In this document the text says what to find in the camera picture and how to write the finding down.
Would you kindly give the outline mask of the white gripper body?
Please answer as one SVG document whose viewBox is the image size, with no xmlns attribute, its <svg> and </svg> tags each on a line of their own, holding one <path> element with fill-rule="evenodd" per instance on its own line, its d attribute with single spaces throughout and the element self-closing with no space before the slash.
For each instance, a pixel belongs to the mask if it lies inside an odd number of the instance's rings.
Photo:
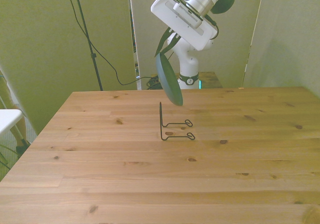
<svg viewBox="0 0 320 224">
<path fill-rule="evenodd" d="M 205 20 L 201 22 L 199 27 L 192 27 L 174 10 L 175 6 L 179 6 L 179 4 L 174 0 L 155 0 L 150 9 L 154 15 L 196 50 L 203 50 L 218 31 Z"/>
</svg>

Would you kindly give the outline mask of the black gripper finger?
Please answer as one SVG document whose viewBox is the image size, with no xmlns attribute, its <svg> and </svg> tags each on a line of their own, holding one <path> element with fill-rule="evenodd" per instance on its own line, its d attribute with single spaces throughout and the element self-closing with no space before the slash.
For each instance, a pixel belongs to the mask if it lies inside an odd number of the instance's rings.
<svg viewBox="0 0 320 224">
<path fill-rule="evenodd" d="M 173 30 L 171 28 L 167 28 L 166 31 L 163 33 L 162 37 L 160 38 L 159 44 L 157 46 L 155 57 L 160 53 L 165 41 L 171 36 L 172 33 L 173 33 Z"/>
<path fill-rule="evenodd" d="M 165 47 L 161 53 L 165 54 L 166 52 L 168 52 L 169 50 L 171 50 L 181 39 L 181 37 L 179 35 L 171 35 L 168 39 L 168 45 L 167 47 Z"/>
</svg>

